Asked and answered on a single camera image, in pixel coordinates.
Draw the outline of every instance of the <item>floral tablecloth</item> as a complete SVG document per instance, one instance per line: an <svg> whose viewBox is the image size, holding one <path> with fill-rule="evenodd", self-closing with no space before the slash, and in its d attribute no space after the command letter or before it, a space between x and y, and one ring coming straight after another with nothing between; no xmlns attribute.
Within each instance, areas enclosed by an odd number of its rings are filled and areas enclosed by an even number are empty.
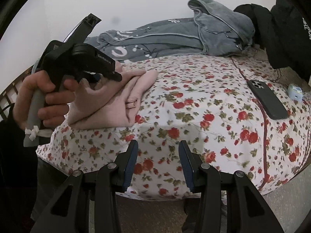
<svg viewBox="0 0 311 233"><path fill-rule="evenodd" d="M156 83L143 97L130 128L74 130L65 121L51 143L37 154L65 174L90 172L114 161L131 139L139 155L131 186L123 194L143 200L192 196L178 157L178 143L218 170L244 171L262 194L283 185L309 155L310 103L287 97L278 71L254 55L161 57L127 65L156 69ZM246 84L264 81L274 90L290 118L271 120Z"/></svg>

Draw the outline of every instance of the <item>gray hooded garment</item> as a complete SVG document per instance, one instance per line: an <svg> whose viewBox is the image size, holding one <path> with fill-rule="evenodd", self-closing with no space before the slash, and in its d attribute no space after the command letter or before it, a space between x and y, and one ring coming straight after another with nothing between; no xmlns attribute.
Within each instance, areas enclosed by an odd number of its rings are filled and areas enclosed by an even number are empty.
<svg viewBox="0 0 311 233"><path fill-rule="evenodd" d="M140 61L185 54L229 56L252 44L251 19L213 0L190 0L193 18L163 20L131 31L109 30L86 39L111 58Z"/></svg>

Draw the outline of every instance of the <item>pink garment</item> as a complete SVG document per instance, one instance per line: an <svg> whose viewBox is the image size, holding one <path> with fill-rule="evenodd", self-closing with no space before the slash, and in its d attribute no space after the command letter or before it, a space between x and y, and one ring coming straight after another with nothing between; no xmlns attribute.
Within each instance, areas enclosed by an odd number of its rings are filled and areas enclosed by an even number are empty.
<svg viewBox="0 0 311 233"><path fill-rule="evenodd" d="M130 127L141 105L143 93L158 77L155 70L135 69L126 71L116 64L122 81L104 77L92 89L82 79L76 91L76 99L70 105L68 124L75 129L100 129L108 127Z"/></svg>

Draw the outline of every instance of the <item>white tied strap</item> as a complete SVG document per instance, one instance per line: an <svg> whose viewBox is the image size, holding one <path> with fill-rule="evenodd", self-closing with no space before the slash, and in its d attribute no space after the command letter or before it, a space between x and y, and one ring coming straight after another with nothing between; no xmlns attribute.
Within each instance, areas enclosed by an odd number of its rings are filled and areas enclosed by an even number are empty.
<svg viewBox="0 0 311 233"><path fill-rule="evenodd" d="M51 137L52 136L53 131L46 129L46 130L39 130L38 126L34 126L34 128L32 130L30 129L25 129L25 134L29 135L29 139L31 141L34 141L35 138L38 137Z"/></svg>

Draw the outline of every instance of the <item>black phone case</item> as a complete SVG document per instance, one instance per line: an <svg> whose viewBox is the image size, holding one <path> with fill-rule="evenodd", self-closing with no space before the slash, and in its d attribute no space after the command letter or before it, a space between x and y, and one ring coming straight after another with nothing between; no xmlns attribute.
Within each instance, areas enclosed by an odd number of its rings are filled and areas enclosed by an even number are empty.
<svg viewBox="0 0 311 233"><path fill-rule="evenodd" d="M284 105L267 84L258 80L249 80L247 84L271 119L279 120L288 118Z"/></svg>

